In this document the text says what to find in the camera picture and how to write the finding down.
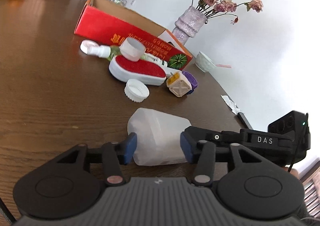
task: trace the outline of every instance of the yellow label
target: yellow label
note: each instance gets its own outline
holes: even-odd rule
[[[180,78],[180,74],[179,72],[176,72],[173,76],[171,76],[168,81],[167,81],[167,85],[170,86],[172,83],[174,83],[177,79]]]

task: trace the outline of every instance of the textured lavender vase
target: textured lavender vase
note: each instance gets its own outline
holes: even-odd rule
[[[195,37],[206,20],[207,17],[204,14],[190,6],[174,23],[176,27],[172,34],[184,45],[189,37]]]

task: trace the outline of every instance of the white cable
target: white cable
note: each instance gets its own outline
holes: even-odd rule
[[[300,219],[300,220],[301,220],[301,221],[303,221],[303,220],[306,220],[306,219],[308,219],[308,220],[314,220],[314,221],[320,222],[320,219],[318,219],[318,218],[314,218],[314,217],[305,217],[305,218],[302,218],[302,219]]]

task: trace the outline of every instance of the green pumpkin picture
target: green pumpkin picture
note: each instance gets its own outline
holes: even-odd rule
[[[184,54],[176,54],[169,59],[168,67],[178,70],[183,67],[187,61],[188,58]]]

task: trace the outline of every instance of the translucent plastic container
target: translucent plastic container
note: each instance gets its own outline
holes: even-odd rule
[[[180,147],[180,133],[191,126],[185,118],[154,109],[139,108],[128,122],[128,134],[138,137],[134,161],[137,165],[168,165],[186,162]]]

